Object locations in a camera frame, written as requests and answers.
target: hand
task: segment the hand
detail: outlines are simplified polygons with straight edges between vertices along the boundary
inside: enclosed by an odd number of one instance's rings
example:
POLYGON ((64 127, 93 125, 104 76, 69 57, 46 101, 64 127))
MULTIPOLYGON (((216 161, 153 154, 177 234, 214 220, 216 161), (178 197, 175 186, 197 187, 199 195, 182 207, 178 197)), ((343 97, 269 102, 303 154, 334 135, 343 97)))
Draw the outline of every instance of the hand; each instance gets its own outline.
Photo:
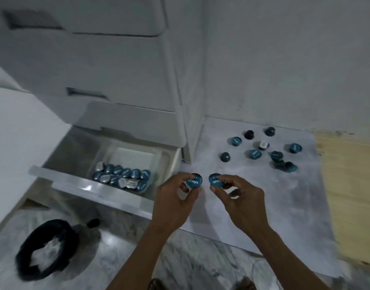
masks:
POLYGON ((233 224, 251 239, 269 228, 264 204, 264 191, 247 180, 233 175, 221 175, 220 181, 226 183, 224 189, 237 187, 227 194, 221 187, 211 186, 211 191, 222 201, 233 224))
POLYGON ((158 186, 151 227, 169 237, 186 222, 198 197, 200 187, 189 192, 183 181, 194 177, 190 173, 181 173, 171 176, 165 183, 158 186), (178 188, 188 194, 185 200, 179 198, 178 188))

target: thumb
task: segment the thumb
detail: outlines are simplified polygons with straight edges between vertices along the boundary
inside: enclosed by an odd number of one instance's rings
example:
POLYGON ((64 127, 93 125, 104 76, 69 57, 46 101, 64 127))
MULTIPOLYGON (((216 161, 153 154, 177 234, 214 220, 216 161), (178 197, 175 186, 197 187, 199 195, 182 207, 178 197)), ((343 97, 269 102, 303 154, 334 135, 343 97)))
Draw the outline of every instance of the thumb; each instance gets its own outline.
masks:
POLYGON ((197 200, 198 195, 200 194, 200 188, 194 188, 189 193, 188 196, 185 198, 185 203, 187 205, 193 205, 194 202, 197 200))
POLYGON ((221 200, 225 207, 232 201, 230 196, 221 187, 211 186, 209 189, 221 200))

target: marble floor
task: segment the marble floor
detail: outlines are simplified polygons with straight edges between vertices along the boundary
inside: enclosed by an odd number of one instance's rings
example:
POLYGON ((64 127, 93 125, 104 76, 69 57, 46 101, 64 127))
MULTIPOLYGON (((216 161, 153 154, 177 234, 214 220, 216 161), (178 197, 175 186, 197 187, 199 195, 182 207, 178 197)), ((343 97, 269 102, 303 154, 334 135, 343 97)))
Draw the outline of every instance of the marble floor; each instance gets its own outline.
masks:
MULTIPOLYGON (((149 220, 102 205, 97 210, 104 221, 94 229, 76 224, 71 216, 54 209, 16 211, 0 232, 0 290, 105 290, 149 220), (27 236, 52 219, 66 220, 74 227, 80 235, 79 248, 64 271, 40 281, 22 282, 15 271, 14 257, 27 236)), ((369 271, 365 273, 347 264, 343 268, 345 277, 320 277, 332 289, 370 289, 369 271)), ((169 238, 153 273, 172 290, 231 290, 244 276, 251 278, 258 290, 281 289, 264 258, 182 230, 169 238)))

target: forearm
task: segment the forearm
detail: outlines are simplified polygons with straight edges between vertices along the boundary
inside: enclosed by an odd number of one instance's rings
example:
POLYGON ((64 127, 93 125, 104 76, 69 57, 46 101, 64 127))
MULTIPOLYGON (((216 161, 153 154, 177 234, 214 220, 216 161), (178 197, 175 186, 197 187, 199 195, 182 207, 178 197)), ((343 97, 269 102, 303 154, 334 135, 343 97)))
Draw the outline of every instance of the forearm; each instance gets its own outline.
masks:
POLYGON ((146 290, 159 254, 168 239, 151 225, 107 290, 146 290))
POLYGON ((285 290, 328 290, 322 282, 293 252, 284 244, 271 227, 262 229, 252 237, 273 269, 285 290))

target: open drawer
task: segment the open drawer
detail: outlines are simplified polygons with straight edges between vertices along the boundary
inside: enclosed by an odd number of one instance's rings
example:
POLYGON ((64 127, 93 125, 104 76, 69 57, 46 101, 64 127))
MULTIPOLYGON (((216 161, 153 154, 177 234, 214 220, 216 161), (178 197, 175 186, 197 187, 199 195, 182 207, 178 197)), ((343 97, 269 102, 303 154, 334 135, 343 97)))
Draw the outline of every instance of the open drawer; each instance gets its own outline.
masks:
POLYGON ((53 181, 55 189, 150 219, 157 186, 178 171, 181 159, 180 148, 136 140, 118 131, 73 126, 47 162, 42 167, 32 166, 29 174, 53 181), (116 149, 131 153, 111 154, 116 149), (91 174, 97 161, 120 165, 125 161, 138 169, 152 167, 150 185, 138 194, 96 182, 91 174))

